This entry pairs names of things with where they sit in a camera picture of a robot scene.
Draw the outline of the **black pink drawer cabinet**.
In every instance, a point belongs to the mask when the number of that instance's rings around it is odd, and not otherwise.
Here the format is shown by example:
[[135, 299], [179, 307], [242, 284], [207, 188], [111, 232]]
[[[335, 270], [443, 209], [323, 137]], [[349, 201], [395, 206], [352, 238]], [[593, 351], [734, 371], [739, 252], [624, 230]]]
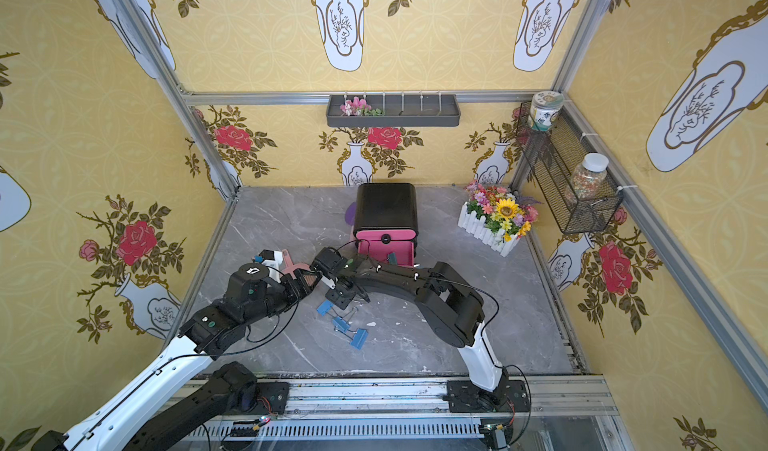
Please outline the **black pink drawer cabinet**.
[[359, 254], [387, 262], [394, 252], [399, 266], [412, 267], [417, 248], [416, 188], [410, 183], [365, 183], [357, 190], [353, 237]]

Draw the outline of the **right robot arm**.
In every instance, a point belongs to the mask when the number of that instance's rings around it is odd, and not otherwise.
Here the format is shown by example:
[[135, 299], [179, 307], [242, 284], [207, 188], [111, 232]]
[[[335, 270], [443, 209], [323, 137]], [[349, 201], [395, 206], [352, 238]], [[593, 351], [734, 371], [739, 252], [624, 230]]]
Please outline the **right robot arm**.
[[515, 379], [501, 365], [486, 327], [480, 290], [453, 267], [438, 262], [431, 268], [400, 266], [355, 254], [344, 257], [332, 247], [322, 249], [310, 270], [328, 286], [326, 298], [339, 308], [370, 293], [413, 303], [433, 333], [456, 348], [468, 371], [467, 380], [446, 384], [444, 400], [452, 413], [524, 413], [531, 410], [527, 379]]

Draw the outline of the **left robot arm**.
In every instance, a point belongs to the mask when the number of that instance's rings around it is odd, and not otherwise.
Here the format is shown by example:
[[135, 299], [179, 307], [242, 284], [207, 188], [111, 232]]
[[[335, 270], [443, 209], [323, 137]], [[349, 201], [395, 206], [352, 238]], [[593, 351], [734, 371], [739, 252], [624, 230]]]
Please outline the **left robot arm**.
[[149, 364], [106, 404], [67, 432], [48, 431], [34, 450], [121, 450], [176, 391], [229, 354], [249, 325], [286, 312], [311, 294], [322, 276], [282, 273], [262, 263], [234, 272], [224, 295], [194, 313]]

